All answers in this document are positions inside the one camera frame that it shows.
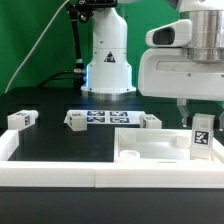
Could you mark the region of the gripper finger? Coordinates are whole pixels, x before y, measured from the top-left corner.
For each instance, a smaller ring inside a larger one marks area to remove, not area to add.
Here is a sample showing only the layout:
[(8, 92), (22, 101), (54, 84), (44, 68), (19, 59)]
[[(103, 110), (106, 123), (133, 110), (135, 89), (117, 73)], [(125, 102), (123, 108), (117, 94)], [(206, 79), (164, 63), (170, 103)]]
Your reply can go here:
[(214, 126), (219, 131), (224, 130), (224, 102), (221, 102), (221, 103), (217, 104)]

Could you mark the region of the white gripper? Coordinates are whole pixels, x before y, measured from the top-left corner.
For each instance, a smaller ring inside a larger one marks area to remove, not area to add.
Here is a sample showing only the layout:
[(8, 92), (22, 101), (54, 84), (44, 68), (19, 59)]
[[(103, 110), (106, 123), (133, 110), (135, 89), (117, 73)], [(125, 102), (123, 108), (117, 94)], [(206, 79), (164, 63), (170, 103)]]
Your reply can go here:
[(182, 125), (192, 126), (186, 99), (224, 100), (224, 48), (193, 48), (193, 23), (181, 19), (148, 31), (138, 89), (144, 96), (178, 98)]

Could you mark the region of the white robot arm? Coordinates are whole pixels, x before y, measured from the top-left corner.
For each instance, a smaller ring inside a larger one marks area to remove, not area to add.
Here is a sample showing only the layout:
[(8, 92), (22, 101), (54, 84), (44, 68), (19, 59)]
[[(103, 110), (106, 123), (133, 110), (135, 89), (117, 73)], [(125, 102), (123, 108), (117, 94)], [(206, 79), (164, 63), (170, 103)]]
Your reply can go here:
[(173, 23), (147, 32), (138, 86), (126, 59), (127, 24), (113, 8), (93, 16), (93, 58), (82, 93), (116, 100), (139, 91), (175, 98), (183, 117), (188, 99), (224, 103), (224, 0), (166, 0), (179, 11)]

